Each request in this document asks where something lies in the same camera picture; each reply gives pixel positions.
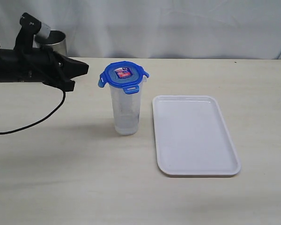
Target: white table surface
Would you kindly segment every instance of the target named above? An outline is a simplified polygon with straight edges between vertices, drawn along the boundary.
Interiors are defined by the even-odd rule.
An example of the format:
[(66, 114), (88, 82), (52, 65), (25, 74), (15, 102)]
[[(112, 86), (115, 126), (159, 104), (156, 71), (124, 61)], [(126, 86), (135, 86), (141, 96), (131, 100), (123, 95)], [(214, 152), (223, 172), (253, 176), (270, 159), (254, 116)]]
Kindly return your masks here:
[[(80, 60), (89, 74), (49, 120), (0, 136), (0, 225), (281, 225), (281, 60), (133, 59), (151, 74), (140, 129), (119, 136), (100, 73), (117, 59)], [(168, 178), (157, 168), (152, 99), (217, 99), (242, 170), (233, 178)], [(62, 93), (0, 83), (0, 131), (45, 116)]]

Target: white tray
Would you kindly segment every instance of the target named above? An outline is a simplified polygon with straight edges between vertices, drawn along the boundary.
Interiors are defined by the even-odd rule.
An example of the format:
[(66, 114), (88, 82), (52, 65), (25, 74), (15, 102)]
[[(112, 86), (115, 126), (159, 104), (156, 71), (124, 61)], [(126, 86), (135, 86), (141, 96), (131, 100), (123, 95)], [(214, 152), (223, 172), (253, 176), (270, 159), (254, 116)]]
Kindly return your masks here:
[(157, 163), (171, 176), (233, 176), (241, 165), (216, 100), (157, 96), (153, 100)]

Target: container label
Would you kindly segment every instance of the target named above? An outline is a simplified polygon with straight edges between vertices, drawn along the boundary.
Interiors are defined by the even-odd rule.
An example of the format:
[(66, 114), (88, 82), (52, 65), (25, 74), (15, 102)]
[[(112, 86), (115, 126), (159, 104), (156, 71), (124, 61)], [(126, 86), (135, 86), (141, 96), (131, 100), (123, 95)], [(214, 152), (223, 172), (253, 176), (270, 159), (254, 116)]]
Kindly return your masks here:
[(132, 76), (132, 72), (128, 67), (120, 67), (114, 70), (119, 78), (127, 78)]

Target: wall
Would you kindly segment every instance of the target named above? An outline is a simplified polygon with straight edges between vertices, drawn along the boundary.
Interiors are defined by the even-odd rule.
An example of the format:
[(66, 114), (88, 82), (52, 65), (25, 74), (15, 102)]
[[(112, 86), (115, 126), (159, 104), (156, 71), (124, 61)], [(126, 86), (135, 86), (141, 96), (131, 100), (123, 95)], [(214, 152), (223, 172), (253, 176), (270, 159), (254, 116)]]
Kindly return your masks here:
[(70, 56), (281, 59), (281, 0), (0, 0), (2, 47), (25, 11)]

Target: blue lid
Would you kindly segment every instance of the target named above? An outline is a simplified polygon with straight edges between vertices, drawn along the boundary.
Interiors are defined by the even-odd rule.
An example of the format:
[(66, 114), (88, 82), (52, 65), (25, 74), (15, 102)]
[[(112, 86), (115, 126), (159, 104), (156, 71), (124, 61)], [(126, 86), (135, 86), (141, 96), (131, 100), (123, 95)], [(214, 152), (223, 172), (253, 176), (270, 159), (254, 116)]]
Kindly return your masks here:
[(126, 94), (139, 92), (139, 83), (143, 76), (149, 77), (143, 67), (128, 61), (109, 64), (100, 74), (98, 86), (103, 88), (106, 83), (116, 88), (122, 88)]

